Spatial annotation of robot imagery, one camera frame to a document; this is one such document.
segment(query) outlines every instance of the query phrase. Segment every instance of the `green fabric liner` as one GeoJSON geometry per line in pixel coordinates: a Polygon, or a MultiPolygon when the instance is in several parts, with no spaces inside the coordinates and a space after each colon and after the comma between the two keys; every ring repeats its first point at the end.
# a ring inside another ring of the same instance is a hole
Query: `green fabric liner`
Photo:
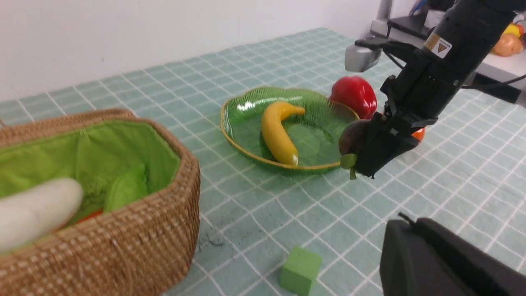
{"type": "Polygon", "coordinates": [[[74,178],[84,189],[84,200],[69,226],[101,210],[113,182],[141,165],[146,171],[147,196],[170,184],[180,158],[146,123],[104,121],[0,149],[0,196],[55,178],[74,178]]]}
{"type": "Polygon", "coordinates": [[[104,212],[116,211],[148,196],[146,166],[141,164],[119,176],[106,194],[104,212]]]}

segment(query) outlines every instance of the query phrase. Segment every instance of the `green glass bowl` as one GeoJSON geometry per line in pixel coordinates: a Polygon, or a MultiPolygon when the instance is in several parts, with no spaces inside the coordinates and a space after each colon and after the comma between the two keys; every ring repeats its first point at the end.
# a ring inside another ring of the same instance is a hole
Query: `green glass bowl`
{"type": "Polygon", "coordinates": [[[296,88],[259,87],[228,100],[221,109],[221,131],[228,142],[256,163],[280,172],[322,173],[340,166],[338,140],[358,115],[349,107],[331,102],[324,95],[296,88]],[[296,146],[299,165],[276,161],[261,134],[261,116],[276,101],[305,108],[282,122],[296,146]]]}

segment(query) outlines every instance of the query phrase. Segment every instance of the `yellow banana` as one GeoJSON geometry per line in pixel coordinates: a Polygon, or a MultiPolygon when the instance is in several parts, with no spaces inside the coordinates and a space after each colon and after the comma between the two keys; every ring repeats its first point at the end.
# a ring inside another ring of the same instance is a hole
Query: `yellow banana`
{"type": "Polygon", "coordinates": [[[270,152],[278,162],[297,166],[298,150],[281,123],[293,114],[303,115],[305,109],[287,102],[272,103],[263,112],[261,133],[270,152]]]}
{"type": "Polygon", "coordinates": [[[510,24],[506,30],[504,30],[504,32],[502,33],[502,35],[504,34],[513,34],[515,36],[517,36],[517,38],[520,38],[521,37],[521,30],[519,29],[519,27],[515,24],[510,24]]]}

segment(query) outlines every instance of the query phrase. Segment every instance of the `green foam block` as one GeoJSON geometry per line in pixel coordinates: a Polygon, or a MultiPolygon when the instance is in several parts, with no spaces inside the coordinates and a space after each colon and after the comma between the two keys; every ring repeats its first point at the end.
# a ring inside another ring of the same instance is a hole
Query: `green foam block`
{"type": "Polygon", "coordinates": [[[295,246],[281,269],[279,285],[298,296],[308,296],[316,284],[320,267],[320,255],[295,246]]]}

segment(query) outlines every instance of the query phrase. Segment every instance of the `white radish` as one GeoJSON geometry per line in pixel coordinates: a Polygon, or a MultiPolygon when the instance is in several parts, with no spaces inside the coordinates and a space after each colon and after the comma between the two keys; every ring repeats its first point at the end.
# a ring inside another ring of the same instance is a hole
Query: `white radish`
{"type": "Polygon", "coordinates": [[[77,181],[60,178],[0,198],[0,253],[63,226],[78,211],[83,195],[77,181]]]}

